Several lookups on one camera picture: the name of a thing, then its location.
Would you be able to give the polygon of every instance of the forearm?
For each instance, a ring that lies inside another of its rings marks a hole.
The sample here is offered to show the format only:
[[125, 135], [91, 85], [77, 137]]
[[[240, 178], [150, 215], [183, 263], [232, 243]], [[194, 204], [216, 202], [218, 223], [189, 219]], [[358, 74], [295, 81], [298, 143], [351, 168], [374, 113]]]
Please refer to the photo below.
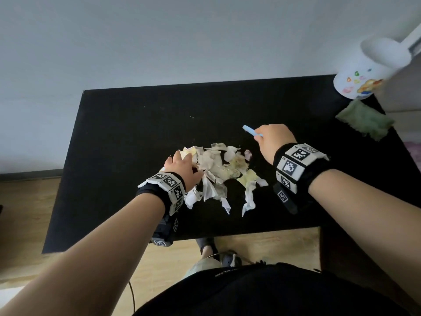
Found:
[[309, 193], [358, 245], [421, 302], [421, 209], [337, 170]]
[[137, 196], [62, 254], [0, 313], [111, 314], [164, 212], [157, 196]]

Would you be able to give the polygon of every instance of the person's left hand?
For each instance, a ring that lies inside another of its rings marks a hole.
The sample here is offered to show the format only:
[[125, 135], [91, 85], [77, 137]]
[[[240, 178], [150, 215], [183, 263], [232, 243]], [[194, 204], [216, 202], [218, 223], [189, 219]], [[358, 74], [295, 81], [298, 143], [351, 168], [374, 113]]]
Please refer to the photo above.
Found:
[[164, 167], [165, 172], [174, 172], [183, 178], [186, 185], [186, 193], [199, 183], [203, 176], [203, 172], [200, 170], [193, 173], [192, 155], [190, 153], [182, 160], [180, 151], [177, 151], [173, 157], [167, 158]]

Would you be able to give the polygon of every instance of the cup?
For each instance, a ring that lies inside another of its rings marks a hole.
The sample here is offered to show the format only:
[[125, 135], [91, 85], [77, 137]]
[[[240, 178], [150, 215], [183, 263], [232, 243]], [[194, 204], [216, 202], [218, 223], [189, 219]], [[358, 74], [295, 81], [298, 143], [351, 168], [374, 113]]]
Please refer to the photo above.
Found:
[[393, 39], [364, 40], [347, 66], [335, 76], [334, 87], [349, 99], [365, 99], [411, 59], [409, 50]]

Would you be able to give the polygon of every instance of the green cloth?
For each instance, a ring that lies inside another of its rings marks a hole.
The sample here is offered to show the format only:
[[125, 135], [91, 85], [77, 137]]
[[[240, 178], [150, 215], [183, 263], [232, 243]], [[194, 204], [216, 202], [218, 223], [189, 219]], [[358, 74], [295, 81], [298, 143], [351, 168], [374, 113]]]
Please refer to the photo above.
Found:
[[353, 100], [336, 118], [348, 123], [354, 130], [364, 136], [369, 134], [375, 141], [380, 141], [387, 135], [394, 120], [365, 105], [360, 100]]

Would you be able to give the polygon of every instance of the light blue handle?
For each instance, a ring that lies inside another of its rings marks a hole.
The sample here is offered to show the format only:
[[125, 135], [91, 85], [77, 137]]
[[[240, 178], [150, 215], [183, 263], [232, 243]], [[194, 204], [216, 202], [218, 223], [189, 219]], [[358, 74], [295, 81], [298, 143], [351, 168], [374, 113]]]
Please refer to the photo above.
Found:
[[245, 130], [246, 132], [250, 133], [253, 136], [256, 136], [256, 135], [263, 136], [262, 134], [257, 134], [254, 129], [252, 129], [251, 127], [247, 125], [243, 125], [243, 130]]

